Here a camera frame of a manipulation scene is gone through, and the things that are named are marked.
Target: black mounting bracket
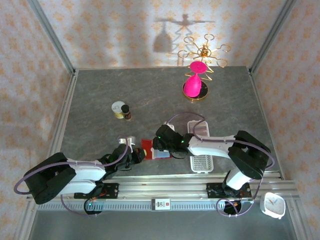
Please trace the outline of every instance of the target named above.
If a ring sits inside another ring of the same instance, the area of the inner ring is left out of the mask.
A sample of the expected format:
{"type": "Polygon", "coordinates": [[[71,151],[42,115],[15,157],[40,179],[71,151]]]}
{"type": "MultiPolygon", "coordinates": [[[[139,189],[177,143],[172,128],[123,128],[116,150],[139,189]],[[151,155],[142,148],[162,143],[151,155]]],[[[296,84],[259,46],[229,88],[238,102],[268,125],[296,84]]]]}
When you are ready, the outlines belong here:
{"type": "MultiPolygon", "coordinates": [[[[226,199],[230,198],[229,194],[225,193],[222,182],[209,182],[206,184],[206,193],[208,199],[226,199]]],[[[234,191],[233,198],[252,198],[251,189],[249,183],[245,183],[238,191],[234,191]]]]}
{"type": "Polygon", "coordinates": [[[88,194],[76,192],[73,197],[75,199],[89,199],[98,196],[100,193],[103,193],[104,191],[106,192],[106,194],[99,196],[99,199],[117,199],[119,193],[119,183],[103,183],[102,187],[100,187],[98,190],[94,189],[88,194]]]}

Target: table surface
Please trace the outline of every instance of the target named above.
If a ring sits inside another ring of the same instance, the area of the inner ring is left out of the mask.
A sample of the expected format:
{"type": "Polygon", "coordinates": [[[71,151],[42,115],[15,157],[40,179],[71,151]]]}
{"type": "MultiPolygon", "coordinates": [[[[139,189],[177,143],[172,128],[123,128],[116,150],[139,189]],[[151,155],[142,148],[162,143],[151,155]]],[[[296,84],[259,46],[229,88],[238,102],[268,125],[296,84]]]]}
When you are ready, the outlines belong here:
{"type": "MultiPolygon", "coordinates": [[[[119,145],[117,137],[135,136],[153,139],[157,129],[170,117],[181,112],[205,116],[211,136],[249,132],[271,149],[272,140],[261,113],[247,69],[244,66],[213,67],[213,81],[205,81],[208,96],[191,102],[182,93],[187,80],[186,67],[80,70],[75,85],[61,152],[67,158],[93,161],[119,145]],[[123,101],[130,106],[131,121],[117,119],[111,105],[123,101]]],[[[187,132],[187,122],[197,120],[182,115],[172,123],[180,134],[187,132]]],[[[235,167],[230,159],[213,158],[211,173],[226,173],[235,167]]],[[[276,162],[271,171],[279,171],[276,162]]],[[[130,171],[118,171],[115,176],[146,176],[192,174],[190,159],[144,160],[130,171]]]]}

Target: white alarm clock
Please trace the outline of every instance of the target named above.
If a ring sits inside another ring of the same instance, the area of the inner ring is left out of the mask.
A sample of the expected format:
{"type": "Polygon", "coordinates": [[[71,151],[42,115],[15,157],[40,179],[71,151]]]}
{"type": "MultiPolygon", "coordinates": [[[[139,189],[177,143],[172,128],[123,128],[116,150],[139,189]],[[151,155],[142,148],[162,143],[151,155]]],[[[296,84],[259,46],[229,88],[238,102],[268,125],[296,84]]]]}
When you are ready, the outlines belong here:
{"type": "Polygon", "coordinates": [[[260,209],[266,215],[281,219],[286,212],[286,202],[281,196],[267,192],[261,197],[260,209]]]}

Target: jar lid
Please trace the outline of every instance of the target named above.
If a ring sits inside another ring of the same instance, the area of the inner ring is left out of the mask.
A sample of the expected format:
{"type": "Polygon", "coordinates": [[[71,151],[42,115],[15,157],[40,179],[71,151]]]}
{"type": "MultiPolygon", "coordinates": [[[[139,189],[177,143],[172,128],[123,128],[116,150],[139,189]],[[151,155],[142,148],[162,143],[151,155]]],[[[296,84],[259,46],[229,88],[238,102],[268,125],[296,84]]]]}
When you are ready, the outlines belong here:
{"type": "Polygon", "coordinates": [[[120,114],[122,111],[121,111],[121,107],[125,105],[125,103],[123,101],[115,101],[112,106],[111,106],[111,109],[114,113],[116,114],[120,114]]]}
{"type": "Polygon", "coordinates": [[[121,106],[121,110],[124,114],[129,113],[129,106],[127,104],[121,106]]]}

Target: white basket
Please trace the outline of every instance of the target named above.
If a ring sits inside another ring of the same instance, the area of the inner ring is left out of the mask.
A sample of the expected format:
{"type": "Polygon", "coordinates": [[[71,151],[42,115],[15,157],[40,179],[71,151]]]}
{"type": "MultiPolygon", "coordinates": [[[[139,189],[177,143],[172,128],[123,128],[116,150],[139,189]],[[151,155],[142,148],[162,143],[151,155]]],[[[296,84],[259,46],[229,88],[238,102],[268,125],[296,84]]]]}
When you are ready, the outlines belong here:
{"type": "MultiPolygon", "coordinates": [[[[193,127],[199,121],[193,120],[187,123],[188,133],[193,133],[193,127]]],[[[206,121],[201,122],[195,127],[195,134],[209,137],[209,127],[206,121]]],[[[191,170],[198,174],[207,174],[214,170],[214,160],[210,155],[200,155],[190,157],[191,170]]]]}

